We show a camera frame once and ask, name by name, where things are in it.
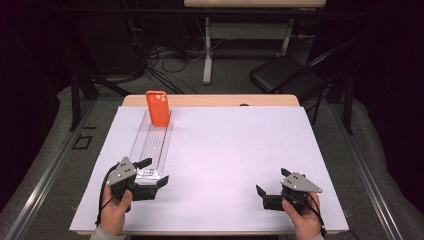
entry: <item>orange phone case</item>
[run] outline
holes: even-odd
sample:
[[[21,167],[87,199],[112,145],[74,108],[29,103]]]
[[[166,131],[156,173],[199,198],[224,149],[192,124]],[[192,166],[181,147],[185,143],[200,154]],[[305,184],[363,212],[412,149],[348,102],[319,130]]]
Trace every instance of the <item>orange phone case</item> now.
[[[147,91],[147,106],[153,126],[166,127],[169,123],[168,96],[164,91]]]

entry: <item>table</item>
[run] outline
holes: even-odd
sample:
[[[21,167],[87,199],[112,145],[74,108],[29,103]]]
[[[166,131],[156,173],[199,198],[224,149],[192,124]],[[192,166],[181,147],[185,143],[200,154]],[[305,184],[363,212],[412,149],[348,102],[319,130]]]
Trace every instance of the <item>table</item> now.
[[[238,107],[243,103],[250,106]],[[128,96],[118,109],[71,231],[94,230],[93,205],[104,174],[131,151],[145,104],[144,95]],[[306,174],[323,189],[321,211],[329,233],[348,230],[309,120],[294,96],[169,95],[169,104],[173,130],[164,170],[169,183],[154,201],[132,203],[124,233],[293,233],[288,216],[264,210],[256,193],[256,184],[269,194],[278,193],[282,167]]]
[[[184,0],[186,7],[195,8],[322,8],[326,0]],[[293,19],[280,23],[212,23],[209,17],[205,22],[205,68],[203,83],[211,83],[212,74],[212,38],[229,39],[281,39],[280,52],[284,56],[290,41]]]

